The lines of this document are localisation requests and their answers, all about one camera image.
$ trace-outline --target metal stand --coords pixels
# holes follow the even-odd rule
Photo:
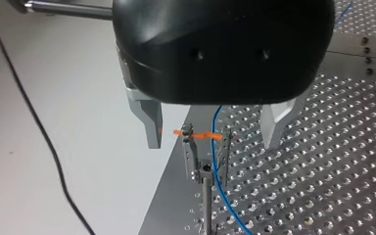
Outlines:
[[[194,133],[192,124],[182,126],[182,150],[185,160],[187,179],[203,184],[203,226],[200,233],[211,235],[212,231],[212,161],[210,159],[199,159],[197,144],[192,137]],[[228,157],[230,150],[231,131],[228,128],[222,129],[222,144],[217,154],[217,170],[221,184],[227,184]]]

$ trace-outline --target black cable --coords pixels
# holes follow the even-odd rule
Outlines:
[[[80,210],[75,205],[75,202],[72,200],[72,198],[70,196],[69,189],[67,188],[67,184],[66,184],[66,179],[65,179],[64,173],[63,173],[63,168],[61,166],[60,159],[58,157],[57,151],[54,148],[54,145],[51,142],[50,137],[47,134],[47,131],[45,130],[44,126],[42,125],[42,122],[39,119],[39,117],[38,117],[35,109],[32,107],[31,102],[29,101],[28,96],[26,95],[24,87],[23,87],[23,85],[22,85],[22,83],[20,81],[20,78],[18,77],[18,74],[17,74],[17,72],[15,70],[14,65],[12,64],[12,62],[11,62],[11,60],[9,58],[8,52],[5,49],[5,46],[4,46],[3,42],[2,42],[1,37],[0,37],[0,49],[1,49],[2,53],[4,54],[5,59],[6,59],[8,65],[9,65],[9,67],[11,69],[11,73],[12,73],[12,75],[14,77],[15,83],[17,84],[18,88],[20,89],[20,92],[23,95],[23,99],[25,100],[26,105],[28,106],[28,109],[29,109],[29,111],[32,114],[32,117],[35,120],[35,123],[38,125],[38,128],[41,131],[42,136],[44,136],[45,142],[47,142],[48,148],[50,149],[50,151],[51,151],[51,153],[53,155],[54,162],[55,162],[56,167],[57,167],[57,172],[58,172],[59,177],[60,177],[61,185],[63,187],[63,192],[64,192],[64,195],[67,198],[67,201],[69,201],[69,204],[70,204],[72,210],[75,212],[75,214],[80,219],[80,221],[82,222],[82,224],[84,225],[84,227],[87,229],[88,233],[90,235],[95,235],[93,229],[88,224],[88,222],[85,219],[85,217],[81,214]]]

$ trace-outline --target perforated metal plate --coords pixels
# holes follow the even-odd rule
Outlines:
[[[335,0],[337,17],[352,0]],[[337,32],[376,36],[376,0],[353,0],[351,9],[336,29]]]
[[[266,152],[259,107],[228,107],[231,206],[254,234],[376,234],[376,82],[320,75],[278,150]],[[218,234],[239,232],[219,196]]]

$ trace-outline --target robotic arm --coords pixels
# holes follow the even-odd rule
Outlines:
[[[150,148],[161,147],[161,102],[263,105],[264,145],[275,148],[305,103],[335,20],[332,0],[9,2],[21,13],[113,21],[129,106]]]

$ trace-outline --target wire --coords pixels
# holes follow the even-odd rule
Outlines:
[[[4,46],[4,43],[2,42],[1,37],[0,37],[0,49],[1,49],[1,51],[2,51],[2,53],[4,55],[4,57],[5,57],[5,60],[8,63],[8,66],[9,66],[9,68],[11,70],[11,73],[12,73],[12,75],[14,77],[15,83],[17,84],[18,88],[20,89],[20,92],[23,95],[23,99],[26,102],[26,105],[28,106],[28,109],[29,109],[30,113],[32,114],[32,117],[35,120],[36,125],[38,126],[39,130],[41,131],[41,134],[44,137],[45,142],[47,142],[48,148],[50,149],[50,151],[51,151],[51,153],[53,155],[54,162],[55,162],[56,167],[57,167],[57,172],[58,172],[59,177],[60,177],[61,186],[63,188],[63,192],[64,192],[64,195],[66,196],[67,201],[69,202],[72,210],[77,215],[78,219],[81,221],[81,223],[87,229],[88,233],[90,235],[95,235],[95,233],[94,233],[93,229],[91,228],[90,224],[87,222],[87,220],[82,215],[82,213],[80,212],[80,210],[78,209],[78,207],[75,205],[75,202],[72,200],[72,198],[70,196],[69,189],[68,189],[67,184],[66,184],[66,179],[65,179],[64,173],[63,173],[63,168],[61,166],[60,159],[58,157],[57,151],[54,148],[54,145],[51,142],[50,137],[48,136],[47,131],[45,130],[45,128],[44,128],[41,120],[39,119],[39,117],[38,117],[35,109],[32,107],[32,104],[29,101],[28,96],[26,95],[24,87],[23,87],[23,85],[22,85],[22,83],[20,81],[20,78],[18,77],[18,74],[17,74],[17,71],[15,70],[14,65],[12,64],[12,62],[11,62],[11,60],[9,58],[8,52],[7,52],[7,50],[6,50],[5,46]]]
[[[335,21],[335,26],[337,26],[338,24],[340,24],[340,22],[342,21],[342,19],[344,18],[344,16],[347,14],[347,12],[350,10],[350,8],[352,6],[353,6],[353,1],[351,1],[351,3],[346,7],[346,9],[344,9],[344,11],[341,13],[341,15]]]
[[[215,120],[218,116],[218,113],[221,111],[222,106],[218,106],[216,109],[211,122],[211,132],[215,133]],[[214,146],[214,139],[211,140],[211,167],[212,167],[212,176],[215,181],[216,190],[218,191],[219,197],[221,198],[222,202],[224,203],[225,207],[227,208],[228,212],[231,213],[231,216],[234,217],[239,227],[247,234],[247,235],[253,235],[253,233],[244,225],[244,223],[240,220],[240,218],[237,216],[237,213],[231,208],[230,204],[228,203],[227,198],[224,195],[224,192],[221,188],[221,183],[218,179],[218,171],[216,168],[215,163],[215,146]]]

